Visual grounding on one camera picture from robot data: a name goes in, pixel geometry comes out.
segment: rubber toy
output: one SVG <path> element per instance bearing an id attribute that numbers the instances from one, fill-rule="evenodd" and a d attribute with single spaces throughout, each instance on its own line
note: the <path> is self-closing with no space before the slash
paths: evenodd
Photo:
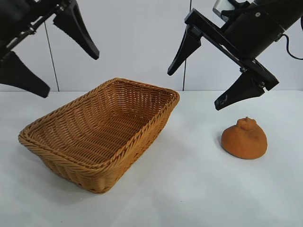
<path id="1" fill-rule="evenodd" d="M 239 119 L 226 129 L 221 138 L 223 148 L 235 157 L 256 159 L 267 150 L 267 138 L 257 122 L 249 117 Z"/>

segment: basket rim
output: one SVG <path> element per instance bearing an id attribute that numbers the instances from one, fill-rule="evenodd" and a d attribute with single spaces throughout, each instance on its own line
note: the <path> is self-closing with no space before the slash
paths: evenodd
<path id="1" fill-rule="evenodd" d="M 69 157 L 69 156 L 67 156 L 67 155 L 65 155 L 65 154 L 63 154 L 63 153 L 45 145 L 45 144 L 41 144 L 41 143 L 39 143 L 38 141 L 36 141 L 32 138 L 31 131 L 33 129 L 36 129 L 37 127 L 39 127 L 43 122 L 48 121 L 49 119 L 52 119 L 52 118 L 56 117 L 58 114 L 64 113 L 67 109 L 73 108 L 75 105 L 79 105 L 81 102 L 87 100 L 95 92 L 97 92 L 97 91 L 99 91 L 103 88 L 106 88 L 106 87 L 110 86 L 111 84 L 113 84 L 117 81 L 121 81 L 121 82 L 124 82 L 124 83 L 131 83 L 131 84 L 134 84 L 134 85 L 139 85 L 139 86 L 144 86 L 144 87 L 146 86 L 146 87 L 149 87 L 151 89 L 162 90 L 163 92 L 168 92 L 169 94 L 171 94 L 172 98 L 169 100 L 167 105 L 165 107 L 163 107 L 158 113 L 156 113 L 136 134 L 134 134 L 128 140 L 128 142 L 126 144 L 124 144 L 121 148 L 119 148 L 117 150 L 117 152 L 115 152 L 115 154 L 111 158 L 109 158 L 108 160 L 106 160 L 102 163 L 99 163 L 99 164 L 89 165 L 89 164 L 86 164 L 85 162 L 77 161 L 74 158 Z M 26 126 L 20 132 L 20 134 L 18 136 L 18 139 L 19 139 L 21 144 L 24 145 L 25 142 L 30 143 L 30 144 L 32 144 L 32 146 L 35 146 L 35 147 L 38 147 L 40 149 L 43 149 L 43 150 L 47 151 L 50 156 L 63 158 L 64 161 L 66 161 L 66 163 L 68 163 L 68 164 L 73 163 L 77 166 L 84 167 L 84 168 L 89 169 L 89 170 L 104 169 L 107 166 L 110 166 L 110 164 L 120 160 L 119 157 L 123 157 L 126 154 L 127 150 L 129 148 L 131 148 L 132 145 L 137 141 L 137 139 L 139 139 L 144 134 L 144 132 L 147 130 L 147 128 L 151 127 L 157 121 L 157 119 L 159 119 L 167 111 L 172 112 L 174 107 L 178 104 L 179 100 L 180 100 L 179 93 L 177 91 L 172 90 L 172 89 L 158 87 L 158 86 L 155 86 L 155 85 L 150 85 L 150 84 L 137 82 L 137 81 L 133 81 L 133 80 L 129 80 L 129 79 L 113 78 L 113 79 L 108 80 L 108 81 L 104 82 L 103 84 L 99 85 L 95 89 L 85 93 L 84 95 L 74 99 L 73 101 L 71 101 L 71 102 L 59 107 L 58 109 L 48 113 L 47 115 L 35 120 L 34 122 L 32 122 L 31 124 Z"/>

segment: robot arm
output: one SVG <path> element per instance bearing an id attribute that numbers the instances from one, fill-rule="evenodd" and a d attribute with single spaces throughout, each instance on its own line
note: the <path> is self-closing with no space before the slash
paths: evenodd
<path id="1" fill-rule="evenodd" d="M 12 51 L 53 14 L 54 25 L 76 41 L 97 60 L 99 50 L 83 23 L 76 0 L 0 1 L 0 83 L 47 97 L 49 86 L 33 74 Z"/>
<path id="2" fill-rule="evenodd" d="M 185 34 L 178 53 L 169 67 L 172 75 L 201 46 L 204 37 L 240 66 L 242 75 L 215 101 L 217 110 L 238 101 L 259 97 L 264 88 L 271 90 L 279 82 L 256 57 L 303 16 L 302 0 L 217 0 L 214 12 L 226 23 L 217 27 L 192 9 L 185 19 Z"/>

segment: white tabletop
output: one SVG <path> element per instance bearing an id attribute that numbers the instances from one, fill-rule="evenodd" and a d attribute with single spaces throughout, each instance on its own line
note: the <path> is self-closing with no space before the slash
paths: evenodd
<path id="1" fill-rule="evenodd" d="M 27 124 L 82 94 L 0 93 L 0 226 L 303 226 L 303 92 L 271 91 L 219 112 L 221 92 L 180 92 L 160 136 L 102 195 L 53 174 L 18 143 Z M 267 134 L 257 160 L 220 147 L 222 131 L 246 116 Z"/>

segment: woven basket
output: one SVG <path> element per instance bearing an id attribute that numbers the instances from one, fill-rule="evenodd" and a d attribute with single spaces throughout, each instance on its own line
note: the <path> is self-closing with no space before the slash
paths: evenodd
<path id="1" fill-rule="evenodd" d="M 56 174 L 104 193 L 154 142 L 179 94 L 112 79 L 28 125 L 19 141 Z"/>

